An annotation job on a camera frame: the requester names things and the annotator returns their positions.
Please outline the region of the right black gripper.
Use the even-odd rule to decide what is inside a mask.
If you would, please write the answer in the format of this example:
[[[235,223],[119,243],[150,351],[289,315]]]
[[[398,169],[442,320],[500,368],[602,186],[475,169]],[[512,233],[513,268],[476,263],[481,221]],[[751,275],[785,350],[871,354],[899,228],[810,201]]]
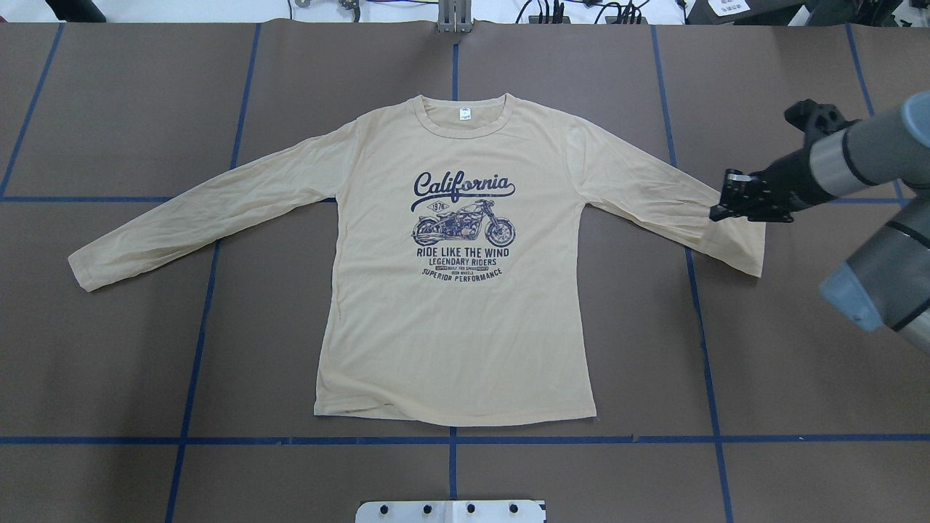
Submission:
[[[835,198],[814,178],[810,150],[801,149],[751,174],[725,170],[723,206],[712,206],[708,218],[712,222],[744,217],[750,222],[791,223],[794,211]]]

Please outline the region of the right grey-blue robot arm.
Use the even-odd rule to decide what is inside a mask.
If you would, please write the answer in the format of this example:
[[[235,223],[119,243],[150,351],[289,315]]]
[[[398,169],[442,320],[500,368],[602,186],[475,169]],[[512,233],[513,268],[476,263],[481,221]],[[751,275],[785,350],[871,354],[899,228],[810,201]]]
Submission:
[[[821,297],[864,332],[886,330],[928,352],[928,92],[864,119],[833,104],[799,100],[784,119],[801,148],[764,169],[728,169],[712,221],[790,223],[800,211],[899,182],[903,205],[863,238],[818,287]]]

